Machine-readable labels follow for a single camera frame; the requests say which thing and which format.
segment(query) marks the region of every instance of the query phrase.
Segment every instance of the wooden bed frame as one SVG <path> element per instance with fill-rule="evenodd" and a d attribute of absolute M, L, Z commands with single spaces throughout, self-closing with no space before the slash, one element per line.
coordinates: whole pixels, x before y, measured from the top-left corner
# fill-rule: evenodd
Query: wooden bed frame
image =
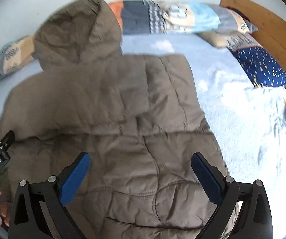
<path fill-rule="evenodd" d="M 286 21 L 250 0 L 221 0 L 221 6 L 236 8 L 256 25 L 253 37 L 286 71 Z"/>

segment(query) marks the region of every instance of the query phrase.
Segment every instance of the pillow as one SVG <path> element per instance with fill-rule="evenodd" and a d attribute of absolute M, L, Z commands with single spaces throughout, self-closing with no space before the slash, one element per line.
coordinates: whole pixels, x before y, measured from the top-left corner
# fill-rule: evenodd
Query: pillow
<path fill-rule="evenodd" d="M 34 35 L 10 42 L 0 49 L 0 80 L 34 60 Z"/>
<path fill-rule="evenodd" d="M 123 34 L 251 32 L 231 9 L 200 2 L 122 0 L 110 3 Z"/>
<path fill-rule="evenodd" d="M 188 27 L 192 33 L 208 30 L 250 32 L 246 22 L 238 13 L 218 5 L 163 1 L 157 1 L 156 4 L 162 10 L 162 17 L 167 22 L 174 26 Z"/>
<path fill-rule="evenodd" d="M 232 51 L 239 48 L 260 46 L 249 33 L 240 33 L 238 31 L 230 31 L 226 33 L 216 33 L 214 31 L 198 33 L 198 35 L 206 40 L 214 47 L 227 47 Z"/>
<path fill-rule="evenodd" d="M 236 8 L 229 7 L 229 6 L 227 6 L 226 8 L 233 10 L 234 12 L 238 13 L 241 17 L 243 17 L 244 21 L 247 24 L 247 27 L 250 30 L 249 33 L 253 33 L 255 31 L 258 31 L 258 28 L 254 24 L 252 24 L 251 21 L 249 20 L 249 18 L 245 14 L 243 14 L 241 11 L 237 10 Z"/>
<path fill-rule="evenodd" d="M 241 48 L 232 54 L 255 87 L 286 86 L 286 72 L 263 47 Z"/>

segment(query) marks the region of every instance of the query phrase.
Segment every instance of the dark blue pillowcase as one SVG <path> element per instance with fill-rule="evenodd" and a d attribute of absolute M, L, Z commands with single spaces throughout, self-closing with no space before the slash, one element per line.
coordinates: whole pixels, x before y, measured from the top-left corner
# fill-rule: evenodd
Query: dark blue pillowcase
<path fill-rule="evenodd" d="M 255 87 L 286 85 L 286 72 L 262 47 L 250 47 L 232 52 Z"/>

